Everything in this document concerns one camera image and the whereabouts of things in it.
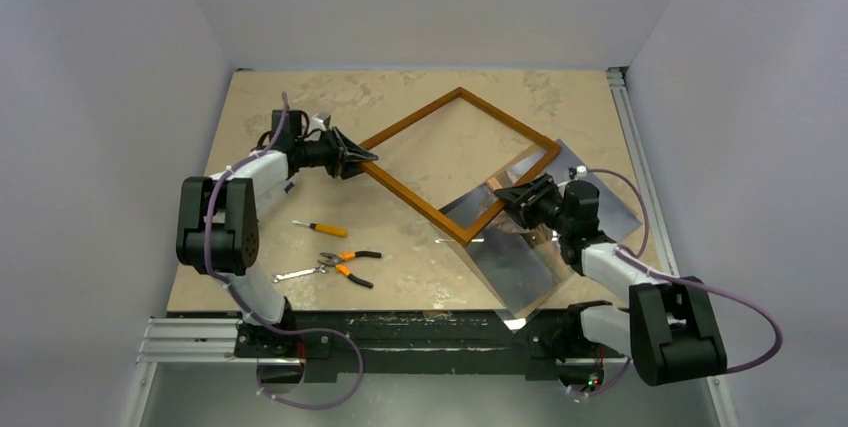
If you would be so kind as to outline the clear glass pane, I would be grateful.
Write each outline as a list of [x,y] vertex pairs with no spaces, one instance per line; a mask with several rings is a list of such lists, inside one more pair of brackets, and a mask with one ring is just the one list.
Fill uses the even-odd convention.
[[592,285],[566,265],[558,234],[539,227],[519,233],[488,227],[465,247],[433,234],[418,247],[446,260],[459,282],[437,305],[492,310],[516,331],[544,309],[564,309],[590,300]]

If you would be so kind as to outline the yellow handled screwdriver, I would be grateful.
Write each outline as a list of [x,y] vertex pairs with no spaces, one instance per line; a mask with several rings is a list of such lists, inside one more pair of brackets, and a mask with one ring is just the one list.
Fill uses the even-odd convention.
[[325,235],[329,235],[329,236],[333,236],[333,237],[346,238],[348,236],[348,232],[347,232],[346,229],[341,228],[341,227],[337,227],[337,226],[333,226],[333,225],[322,224],[322,223],[313,223],[313,222],[304,222],[304,221],[299,221],[299,220],[292,220],[292,223],[296,226],[308,228],[312,231],[315,231],[315,232],[318,232],[318,233],[321,233],[321,234],[325,234]]

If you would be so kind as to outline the mountain landscape photo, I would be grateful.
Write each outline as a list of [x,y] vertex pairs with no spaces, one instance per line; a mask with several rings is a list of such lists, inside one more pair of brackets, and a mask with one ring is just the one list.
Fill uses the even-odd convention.
[[[534,229],[525,229],[521,225],[519,207],[505,205],[503,211],[484,229],[497,227],[522,233],[539,227],[547,228],[558,234],[560,256],[572,268],[571,264],[579,259],[580,248],[588,241],[621,241],[640,230],[642,222],[596,175],[588,174],[584,179],[570,180],[568,168],[579,166],[582,161],[567,146],[561,149],[561,153],[545,171],[534,178],[551,175],[562,194],[563,200],[554,226],[539,225]],[[455,221],[470,220],[474,214],[498,200],[494,195],[496,189],[534,180],[522,182],[519,177],[540,156],[540,153],[528,149],[483,183],[441,207],[440,211]]]

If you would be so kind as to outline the wooden picture frame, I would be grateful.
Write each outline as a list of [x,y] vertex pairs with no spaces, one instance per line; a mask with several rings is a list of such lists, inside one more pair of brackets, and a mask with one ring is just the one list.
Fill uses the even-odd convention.
[[540,158],[519,179],[534,179],[561,153],[556,141],[465,87],[422,106],[377,105],[363,117],[361,145],[381,158],[367,175],[461,246],[504,209],[500,200],[468,221],[440,211],[454,196],[484,182],[510,152],[527,147]]

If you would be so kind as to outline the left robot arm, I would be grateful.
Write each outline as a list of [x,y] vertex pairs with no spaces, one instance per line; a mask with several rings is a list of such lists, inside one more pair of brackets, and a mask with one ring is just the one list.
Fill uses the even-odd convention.
[[260,250],[260,199],[283,193],[304,168],[322,168],[348,179],[377,155],[336,127],[311,137],[305,112],[288,107],[271,114],[271,127],[245,158],[212,176],[189,177],[181,185],[176,255],[180,264],[216,281],[235,301],[242,320],[261,327],[259,342],[272,355],[297,346],[299,330],[285,320],[288,300],[256,265]]

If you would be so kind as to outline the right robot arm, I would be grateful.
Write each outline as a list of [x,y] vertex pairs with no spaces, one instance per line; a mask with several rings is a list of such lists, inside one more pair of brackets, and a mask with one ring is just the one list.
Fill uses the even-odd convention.
[[649,386],[721,375],[728,355],[705,285],[663,274],[641,262],[600,227],[600,191],[549,175],[494,192],[520,227],[543,225],[558,236],[572,270],[614,293],[624,307],[582,306],[564,323],[561,339],[576,354],[597,344],[627,356]]

